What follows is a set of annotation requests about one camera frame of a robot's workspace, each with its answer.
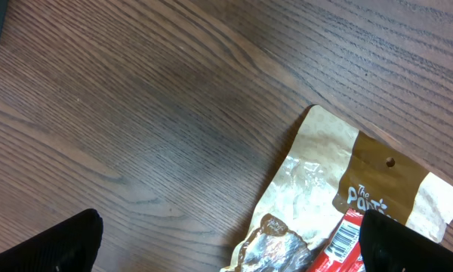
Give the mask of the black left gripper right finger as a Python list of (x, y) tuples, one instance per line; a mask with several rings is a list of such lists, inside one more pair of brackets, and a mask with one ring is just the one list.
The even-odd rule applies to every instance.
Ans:
[(367, 272), (450, 272), (453, 252), (375, 210), (362, 219), (359, 244)]

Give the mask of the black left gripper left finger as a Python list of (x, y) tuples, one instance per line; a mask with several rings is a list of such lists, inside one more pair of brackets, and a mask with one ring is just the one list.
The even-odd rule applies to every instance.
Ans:
[(91, 272), (103, 219), (86, 209), (0, 253), (0, 272)]

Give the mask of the red snack bar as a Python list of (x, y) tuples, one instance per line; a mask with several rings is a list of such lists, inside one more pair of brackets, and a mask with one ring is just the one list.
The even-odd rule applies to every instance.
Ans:
[(360, 272), (365, 265), (359, 245), (363, 214), (349, 209), (307, 272)]

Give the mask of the beige cookie bag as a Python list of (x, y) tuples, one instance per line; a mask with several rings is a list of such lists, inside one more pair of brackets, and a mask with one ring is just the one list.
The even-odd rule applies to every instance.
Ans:
[(349, 209), (373, 209), (439, 243), (453, 219), (453, 186), (312, 106), (257, 203), (229, 270), (307, 270)]

